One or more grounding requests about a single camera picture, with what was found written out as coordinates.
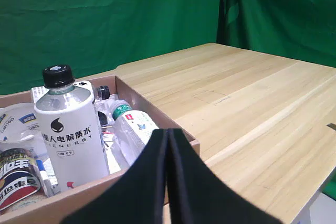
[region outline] clear plastic water bottle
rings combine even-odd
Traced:
[[[110,109],[118,145],[126,161],[132,165],[158,127],[147,113],[133,110],[127,101],[116,100]]]
[[[34,110],[60,190],[108,175],[93,92],[73,85],[69,65],[46,68],[43,78],[49,91]]]

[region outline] bottle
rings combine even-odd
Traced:
[[[110,108],[118,145],[128,164],[132,165],[158,127],[147,113],[133,110],[124,100],[116,100]]]
[[[34,106],[61,191],[108,175],[94,95],[73,85],[69,65],[43,70],[49,91]]]

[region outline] pencil mark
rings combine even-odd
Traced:
[[[329,128],[332,128],[333,130],[336,131],[336,125],[335,125],[335,124],[333,124],[333,123],[329,123],[329,124],[327,124],[327,126],[328,126]]]
[[[229,95],[227,95],[226,97],[224,97],[223,99],[221,99],[219,102],[216,102],[214,105],[216,106],[217,104],[219,104],[219,103],[221,103],[224,100],[229,99],[229,98],[231,98],[231,97]]]

